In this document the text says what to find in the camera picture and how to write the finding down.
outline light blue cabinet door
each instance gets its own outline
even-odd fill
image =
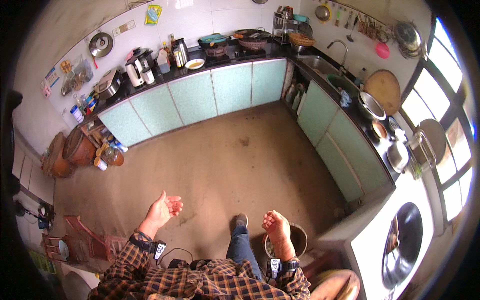
[[[316,150],[332,174],[345,200],[351,202],[360,198],[363,192],[357,179],[328,133],[320,139]]]
[[[100,113],[98,118],[127,147],[152,137],[129,101]]]
[[[168,86],[185,125],[217,115],[210,71],[174,80]]]
[[[250,107],[252,97],[252,63],[212,70],[218,114]]]
[[[334,100],[314,81],[310,81],[297,122],[314,147],[338,109]]]
[[[287,60],[263,60],[253,63],[252,106],[280,99]]]
[[[345,154],[366,194],[388,182],[378,156],[343,111],[334,116],[328,133]]]
[[[166,84],[148,90],[130,102],[152,135],[182,126]]]

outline concrete floor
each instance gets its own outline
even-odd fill
[[[127,238],[165,190],[185,204],[156,235],[167,242],[167,251],[181,247],[193,259],[224,258],[229,223],[244,212],[252,247],[261,256],[266,211],[279,211],[312,239],[337,221],[333,211],[345,205],[326,166],[280,102],[165,134],[124,156],[121,167],[83,168],[56,181],[54,235],[66,232],[62,216],[73,214],[98,234]],[[175,250],[166,263],[175,257],[190,261]]]

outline plaid shirt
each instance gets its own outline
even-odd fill
[[[137,240],[152,241],[135,231]],[[105,271],[89,299],[308,299],[310,283],[300,268],[284,272],[276,288],[255,279],[252,265],[231,259],[199,261],[195,270],[186,261],[176,268],[158,269],[149,265],[149,253],[130,241]]]

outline white kettle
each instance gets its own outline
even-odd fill
[[[128,60],[125,64],[125,68],[127,69],[128,77],[133,86],[137,87],[144,84],[144,79],[142,77],[142,64],[136,57]]]

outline power outlet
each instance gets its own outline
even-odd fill
[[[128,21],[127,23],[118,26],[117,28],[112,30],[112,33],[113,33],[113,36],[118,36],[118,35],[124,33],[125,31],[132,29],[132,28],[135,28],[135,21],[134,20]]]

